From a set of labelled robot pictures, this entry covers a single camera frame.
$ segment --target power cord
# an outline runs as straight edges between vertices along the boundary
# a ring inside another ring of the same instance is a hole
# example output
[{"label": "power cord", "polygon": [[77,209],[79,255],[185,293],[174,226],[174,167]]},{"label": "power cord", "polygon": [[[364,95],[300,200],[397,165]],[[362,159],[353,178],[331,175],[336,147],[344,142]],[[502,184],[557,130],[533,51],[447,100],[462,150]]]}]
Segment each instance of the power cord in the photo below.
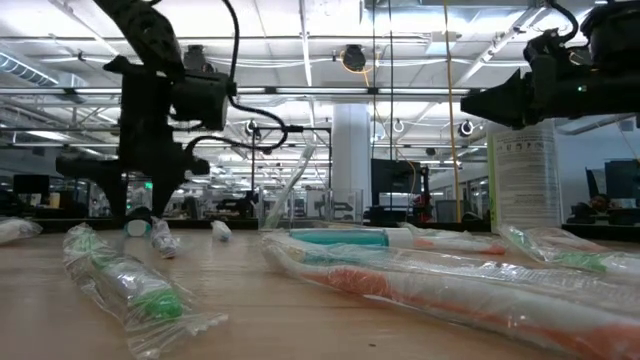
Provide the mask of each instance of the power cord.
[{"label": "power cord", "polygon": [[[162,0],[152,0],[151,3],[153,3],[153,5],[159,3]],[[229,11],[229,15],[231,15],[231,20],[233,21],[233,52],[231,55],[231,65],[230,65],[230,69],[229,69],[229,82],[233,83],[235,81],[235,76],[236,76],[236,68],[237,68],[237,64],[238,64],[238,52],[239,52],[239,48],[240,48],[240,23],[238,22],[238,15],[236,14],[235,9],[233,8],[233,6],[231,5],[231,3],[229,3],[229,0],[222,0],[222,2],[224,3],[224,5],[227,7],[227,10]],[[249,150],[259,150],[259,151],[271,151],[274,149],[279,148],[280,146],[282,146],[288,139],[289,137],[289,132],[302,132],[302,126],[295,126],[295,125],[285,125],[284,121],[282,121],[282,119],[280,119],[278,116],[262,110],[262,109],[256,109],[256,108],[251,108],[248,106],[244,106],[244,105],[240,105],[238,103],[236,103],[235,99],[233,98],[233,96],[231,94],[227,95],[228,100],[229,100],[229,105],[231,105],[233,108],[243,111],[243,112],[248,112],[248,113],[253,113],[253,114],[258,114],[264,117],[268,117],[270,119],[272,119],[273,121],[275,121],[276,123],[278,123],[278,125],[280,126],[280,130],[282,131],[282,137],[280,138],[280,140],[273,144],[273,145],[269,145],[269,146],[252,146],[249,144],[245,144],[245,143],[241,143],[235,140],[231,140],[231,139],[227,139],[224,137],[220,137],[220,136],[214,136],[214,135],[204,135],[204,136],[198,136],[195,139],[191,140],[189,142],[189,144],[187,145],[185,151],[187,152],[187,154],[193,154],[193,149],[195,148],[195,146],[203,140],[217,140],[217,141],[222,141],[225,142],[227,144],[230,144],[231,146],[234,147],[239,147],[239,148],[243,148],[243,149],[249,149]],[[196,125],[192,128],[190,128],[190,130],[195,130],[195,129],[199,129],[202,128],[203,125],[199,124]]]}]

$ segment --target wooden tabletop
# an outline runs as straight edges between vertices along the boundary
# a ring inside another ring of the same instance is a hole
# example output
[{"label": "wooden tabletop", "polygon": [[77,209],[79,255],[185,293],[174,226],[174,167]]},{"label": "wooden tabletop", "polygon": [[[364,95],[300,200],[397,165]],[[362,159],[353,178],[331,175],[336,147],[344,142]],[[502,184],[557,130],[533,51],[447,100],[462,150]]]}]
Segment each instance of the wooden tabletop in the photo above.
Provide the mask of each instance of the wooden tabletop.
[{"label": "wooden tabletop", "polygon": [[[122,232],[101,232],[117,239]],[[189,252],[162,260],[140,239],[127,252],[192,291],[229,321],[162,359],[554,359],[487,331],[307,284],[273,272],[257,232],[213,243],[211,231],[174,231]],[[3,359],[132,359],[123,327],[64,273],[63,235],[0,247]]]}]

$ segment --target column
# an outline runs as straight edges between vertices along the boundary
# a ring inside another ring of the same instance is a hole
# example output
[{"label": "column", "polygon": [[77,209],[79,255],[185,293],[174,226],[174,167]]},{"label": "column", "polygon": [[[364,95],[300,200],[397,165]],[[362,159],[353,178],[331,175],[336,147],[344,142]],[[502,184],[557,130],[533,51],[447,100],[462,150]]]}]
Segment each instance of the column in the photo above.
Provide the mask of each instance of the column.
[{"label": "column", "polygon": [[[362,199],[357,201],[366,211],[371,206],[371,119],[367,104],[335,104],[331,136],[334,201],[352,202],[348,193],[362,191]],[[340,211],[335,217],[341,217]]]},{"label": "column", "polygon": [[487,127],[491,230],[559,227],[561,197],[553,121],[513,131]]}]

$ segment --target clear plastic packaging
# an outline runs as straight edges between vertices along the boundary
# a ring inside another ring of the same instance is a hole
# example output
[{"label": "clear plastic packaging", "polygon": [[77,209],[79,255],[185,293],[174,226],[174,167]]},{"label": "clear plastic packaging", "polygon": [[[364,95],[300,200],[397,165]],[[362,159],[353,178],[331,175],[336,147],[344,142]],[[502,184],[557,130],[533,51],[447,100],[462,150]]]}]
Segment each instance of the clear plastic packaging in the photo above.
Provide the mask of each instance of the clear plastic packaging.
[{"label": "clear plastic packaging", "polygon": [[542,263],[621,276],[640,276],[640,256],[612,251],[556,228],[518,230],[503,225],[500,234]]},{"label": "clear plastic packaging", "polygon": [[400,223],[400,226],[411,230],[416,250],[460,251],[489,255],[504,255],[507,251],[499,239],[475,236],[467,231],[420,229],[409,223]]},{"label": "clear plastic packaging", "polygon": [[9,218],[0,221],[0,245],[39,235],[42,227],[32,221]]},{"label": "clear plastic packaging", "polygon": [[211,223],[211,237],[214,241],[227,242],[231,239],[231,230],[227,224],[216,220]]},{"label": "clear plastic packaging", "polygon": [[312,283],[395,302],[589,359],[640,356],[640,287],[569,269],[528,269],[433,252],[264,237],[270,265]]},{"label": "clear plastic packaging", "polygon": [[315,144],[308,143],[307,146],[305,146],[304,150],[302,151],[302,155],[300,155],[300,159],[298,159],[298,162],[296,164],[296,169],[293,175],[287,181],[287,184],[282,190],[282,193],[280,193],[280,195],[278,196],[278,199],[276,200],[275,205],[269,211],[269,216],[267,216],[267,218],[265,219],[264,226],[262,227],[261,230],[271,230],[271,229],[275,229],[278,226],[278,223],[280,222],[280,218],[282,218],[284,204],[289,199],[291,190],[296,185],[298,180],[300,180],[300,178],[304,174],[304,171],[307,169],[307,166],[309,165],[309,160],[311,160],[311,157],[313,156],[313,153],[315,151],[316,151]]},{"label": "clear plastic packaging", "polygon": [[136,359],[157,359],[181,338],[227,319],[196,311],[189,292],[138,259],[119,255],[86,224],[69,230],[63,250],[67,274],[120,320]]},{"label": "clear plastic packaging", "polygon": [[151,245],[160,252],[163,259],[173,259],[181,248],[179,238],[171,235],[169,224],[165,220],[152,217],[153,227],[151,228]]}]

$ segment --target wooden table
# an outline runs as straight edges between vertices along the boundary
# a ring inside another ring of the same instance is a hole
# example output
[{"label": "wooden table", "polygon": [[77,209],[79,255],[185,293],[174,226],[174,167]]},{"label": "wooden table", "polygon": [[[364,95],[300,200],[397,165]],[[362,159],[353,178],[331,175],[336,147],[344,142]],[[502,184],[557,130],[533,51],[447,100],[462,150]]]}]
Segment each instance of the wooden table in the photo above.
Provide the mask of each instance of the wooden table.
[{"label": "wooden table", "polygon": [[[122,232],[101,232],[118,238]],[[306,284],[271,271],[257,232],[213,243],[211,231],[174,231],[193,247],[162,260],[140,239],[127,252],[191,290],[229,322],[163,359],[554,359],[557,354],[416,311]],[[132,359],[119,322],[67,278],[63,235],[0,247],[3,359]]]}]

